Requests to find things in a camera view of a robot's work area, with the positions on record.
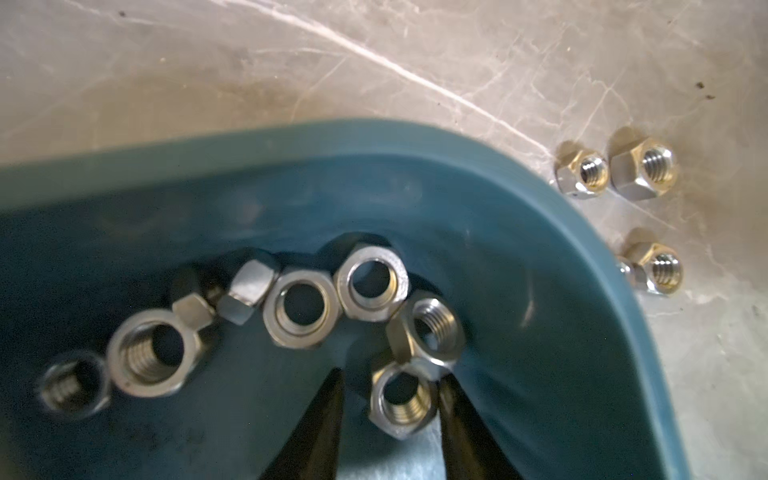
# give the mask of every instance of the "nut thread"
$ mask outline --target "nut thread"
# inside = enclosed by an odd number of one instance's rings
[[[643,156],[643,169],[654,183],[672,178],[672,153],[665,148],[652,148]]]
[[[435,334],[438,351],[453,348],[460,327],[447,306],[437,299],[422,300],[414,305],[413,317],[423,321]]]
[[[393,423],[408,425],[421,422],[432,407],[432,397],[429,390],[419,383],[415,395],[406,403],[395,404],[384,400],[386,415]]]
[[[596,157],[588,157],[579,167],[582,181],[588,187],[601,187],[608,182],[608,168],[606,163]]]
[[[62,410],[72,410],[83,407],[88,396],[85,395],[78,377],[74,372],[53,379],[43,390],[51,403]]]
[[[150,328],[135,334],[123,347],[125,367],[148,385],[162,382],[176,372],[176,367],[162,363],[154,352],[153,331],[154,328]]]
[[[654,258],[652,271],[656,283],[667,288],[680,284],[682,268],[680,261],[669,253],[657,255]]]

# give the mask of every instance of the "hex nut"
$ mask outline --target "hex nut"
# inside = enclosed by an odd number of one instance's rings
[[[323,312],[309,325],[294,322],[286,311],[288,291],[296,285],[309,285],[323,298]],[[327,272],[299,268],[285,269],[275,280],[264,300],[262,317],[275,345],[289,349],[317,347],[341,317],[341,303]]]
[[[419,335],[417,321],[433,335],[429,345]],[[448,375],[462,354],[466,338],[458,316],[443,299],[416,290],[386,326],[389,347],[407,372],[436,382]]]
[[[378,262],[389,271],[389,284],[373,298],[361,295],[353,285],[355,272],[365,263]],[[391,248],[357,244],[333,276],[344,313],[350,319],[385,322],[408,296],[406,266]]]
[[[82,420],[105,409],[111,390],[104,359],[90,350],[57,355],[35,385],[43,411],[66,422]]]
[[[611,180],[616,191],[629,200],[664,195],[677,181],[678,170],[672,150],[650,137],[611,158]]]
[[[206,331],[213,321],[213,310],[197,293],[177,300],[171,310],[149,309],[128,317],[107,346],[112,381],[131,396],[150,398],[178,392],[211,346]],[[153,332],[159,326],[174,329],[181,339],[183,352],[176,366],[164,363],[154,350]]]
[[[253,259],[237,271],[230,288],[216,305],[216,313],[235,325],[243,325],[256,312],[275,282],[279,268],[272,257]]]
[[[683,264],[677,252],[661,243],[636,243],[624,255],[634,266],[637,288],[670,295],[683,283]]]
[[[634,278],[634,265],[632,265],[632,262],[624,257],[616,256],[616,266],[621,274],[624,275],[624,278],[627,279],[630,286],[634,287],[636,280]]]
[[[385,352],[371,362],[371,398],[368,419],[384,433],[398,440],[423,429],[437,414],[437,386],[419,377],[414,396],[403,404],[394,404],[384,397],[384,388],[405,367],[397,363],[391,352]]]
[[[556,176],[563,194],[581,200],[602,194],[611,179],[608,162],[594,150],[569,154],[563,159]]]

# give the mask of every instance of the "nut hole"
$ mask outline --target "nut hole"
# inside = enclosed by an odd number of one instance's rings
[[[400,372],[384,385],[384,400],[393,405],[404,405],[410,402],[418,389],[419,377]]]
[[[456,346],[458,329],[461,328],[451,310],[440,300],[425,298],[416,302],[412,311],[414,323],[419,321],[429,328],[434,336],[434,348],[427,343],[427,347],[436,352],[448,352]]]
[[[356,266],[352,272],[349,292],[362,308],[376,310],[392,301],[397,291],[395,271],[380,260],[370,260]]]
[[[437,344],[437,337],[432,332],[432,330],[429,328],[429,326],[426,324],[426,322],[420,318],[414,319],[414,323],[416,324],[416,335],[419,336],[420,339],[424,342],[427,347],[429,347],[432,350],[438,349]]]
[[[388,387],[392,384],[397,387],[400,382],[412,382],[408,377],[411,377],[417,383],[415,392],[405,401],[400,403],[390,402],[386,398]],[[432,407],[432,397],[429,394],[429,386],[426,384],[425,380],[417,379],[416,377],[405,373],[400,373],[399,375],[392,377],[385,385],[382,406],[384,415],[386,415],[387,419],[392,423],[408,425],[421,422]]]
[[[608,183],[608,165],[600,157],[587,157],[579,166],[581,180],[590,188],[603,187]]]
[[[384,294],[392,283],[392,272],[384,263],[372,260],[361,263],[352,274],[352,285],[365,298]]]
[[[301,326],[315,323],[323,315],[325,306],[320,291],[306,283],[291,286],[285,294],[283,304],[290,321]]]
[[[651,148],[643,156],[643,169],[650,181],[662,184],[673,178],[674,157],[672,151],[664,147]]]
[[[120,352],[127,374],[136,383],[153,385],[169,379],[176,372],[184,356],[184,344],[174,327],[166,323],[148,323],[125,337]]]
[[[677,288],[683,279],[683,269],[680,261],[669,253],[655,256],[652,271],[656,284],[667,289]]]
[[[101,371],[82,359],[55,367],[42,387],[41,397],[55,412],[79,412],[87,408],[101,389]]]

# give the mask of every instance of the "blue plastic tray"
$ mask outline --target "blue plastic tray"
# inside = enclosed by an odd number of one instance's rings
[[[103,351],[123,319],[163,305],[182,263],[259,247],[333,269],[357,238],[345,233],[366,233],[460,314],[456,375],[524,477],[689,478],[611,252],[557,192],[467,138],[338,121],[22,164],[0,170],[0,231],[0,453],[20,471],[258,478],[333,366],[350,386],[340,468],[407,449],[364,416],[365,358],[382,335],[349,320],[311,352],[273,346],[259,321],[223,326],[179,394],[116,394],[81,423],[50,421],[31,396],[51,356]]]

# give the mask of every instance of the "concrete floor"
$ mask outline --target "concrete floor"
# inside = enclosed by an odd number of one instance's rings
[[[553,184],[566,141],[656,135],[673,192],[574,206],[616,251],[648,231],[678,249],[684,288],[640,299],[694,477],[768,478],[767,27],[765,0],[11,0],[0,162],[375,116]]]

